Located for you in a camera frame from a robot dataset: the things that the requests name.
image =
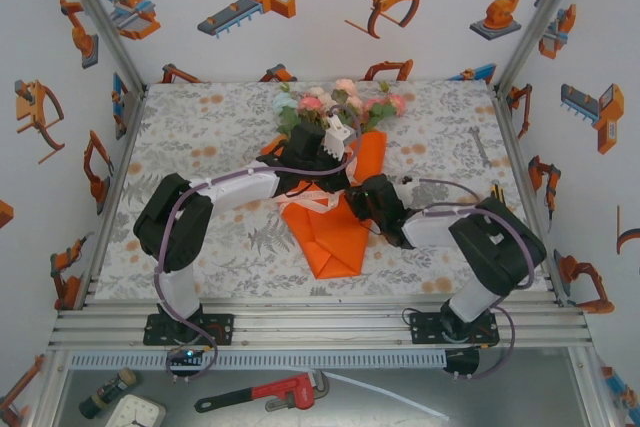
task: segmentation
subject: orange cloth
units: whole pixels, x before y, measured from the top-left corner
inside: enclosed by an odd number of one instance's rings
[[[282,138],[275,139],[262,153],[270,152]],[[351,148],[355,149],[355,145],[355,142],[351,144]],[[362,136],[354,174],[358,182],[382,172],[386,146],[387,134],[383,132],[368,132]],[[314,185],[309,190],[319,189]],[[316,279],[360,275],[371,221],[361,224],[344,196],[340,196],[335,209],[324,214],[290,204],[282,213],[282,218],[298,239]]]

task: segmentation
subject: artificial flower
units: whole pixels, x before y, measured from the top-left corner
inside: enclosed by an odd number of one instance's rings
[[[291,97],[291,94],[289,94],[289,92],[279,92],[274,97],[271,106],[274,112],[280,115],[284,107],[291,107],[292,109],[296,109],[298,107],[298,102],[296,102],[296,99]]]
[[[331,94],[329,94],[328,92],[325,92],[324,94],[320,95],[318,97],[318,100],[322,102],[322,106],[325,108],[325,110],[329,110],[329,108],[336,105],[336,101],[333,100],[333,98],[331,98]]]
[[[374,97],[373,99],[369,99],[364,103],[364,107],[363,107],[363,111],[369,112],[372,108],[374,104],[382,104],[384,103],[384,100],[378,98],[378,97]]]
[[[315,97],[303,97],[300,99],[300,102],[298,102],[298,110],[315,110],[324,113],[322,102]]]
[[[358,97],[349,96],[347,97],[347,105],[351,105],[356,111],[362,112],[362,108],[364,107],[364,102],[360,100]]]
[[[358,89],[356,88],[356,84],[351,79],[336,80],[336,89],[344,90],[350,97],[358,96]]]
[[[311,97],[319,98],[322,94],[324,94],[324,89],[322,87],[311,87],[308,94]]]
[[[391,105],[395,107],[396,115],[398,117],[404,115],[405,111],[407,110],[406,104],[404,102],[404,97],[398,94],[389,94],[387,98],[389,99]]]

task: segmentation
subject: white wall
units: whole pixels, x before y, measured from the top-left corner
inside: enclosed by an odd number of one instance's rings
[[[372,64],[408,58],[415,60],[411,78],[443,79],[491,62],[500,69],[524,31],[487,41],[469,30],[493,0],[421,0],[404,29],[379,19],[376,40],[344,22],[366,25],[370,0],[296,0],[292,19],[270,12],[216,39],[197,25],[236,0],[151,1],[160,30],[142,40],[123,38],[147,83],[158,82],[167,63],[203,80],[238,81],[258,80],[281,62],[300,80],[325,80],[361,78]],[[533,0],[522,0],[515,19],[526,25],[534,11]]]
[[[563,255],[591,262],[604,278],[616,310],[588,316],[589,327],[604,361],[640,391],[640,241],[627,242],[622,255],[616,254],[616,205],[623,209],[622,231],[640,227],[640,0],[564,0],[562,7],[571,3],[577,4],[577,20],[569,43],[556,60],[533,53],[516,82],[533,86],[531,128],[520,145],[526,160],[539,154],[562,170],[551,239]],[[599,98],[614,82],[624,94],[625,113],[617,145],[601,155],[590,122],[560,107],[560,87],[567,83]],[[517,129],[521,123],[522,113],[516,112]],[[543,194],[538,203],[546,216]],[[594,298],[586,279],[572,285],[573,300]]]
[[[0,199],[14,208],[15,217],[0,229],[0,395],[44,351],[51,335],[56,294],[50,255],[71,247],[86,232],[99,230],[102,219],[96,216],[82,169],[89,129],[98,134],[116,167],[125,143],[125,138],[116,142],[114,136],[111,89],[118,69],[104,43],[98,64],[83,70],[59,0],[2,0],[2,6]],[[96,33],[89,17],[78,15],[87,32]],[[49,151],[44,140],[33,128],[16,133],[26,123],[15,117],[18,79],[38,79],[53,91],[64,111],[65,119],[50,133],[66,145],[41,165],[38,160]],[[48,101],[45,113],[48,120],[55,118]],[[93,160],[94,172],[104,177],[106,165],[97,155]],[[73,268],[76,275],[89,264],[96,237],[85,244]]]

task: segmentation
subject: red pipe wrench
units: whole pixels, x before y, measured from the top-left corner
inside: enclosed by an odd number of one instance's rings
[[[250,402],[264,397],[277,397],[280,400],[267,402],[268,412],[285,407],[306,410],[313,406],[315,399],[324,397],[329,392],[329,382],[322,372],[301,374],[271,384],[249,387],[248,389],[228,392],[198,400],[194,407],[196,412],[205,413],[222,407]]]

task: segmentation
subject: clock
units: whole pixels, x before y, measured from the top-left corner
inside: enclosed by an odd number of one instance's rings
[[[165,414],[161,405],[135,395],[125,395],[118,402],[107,427],[159,427]]]

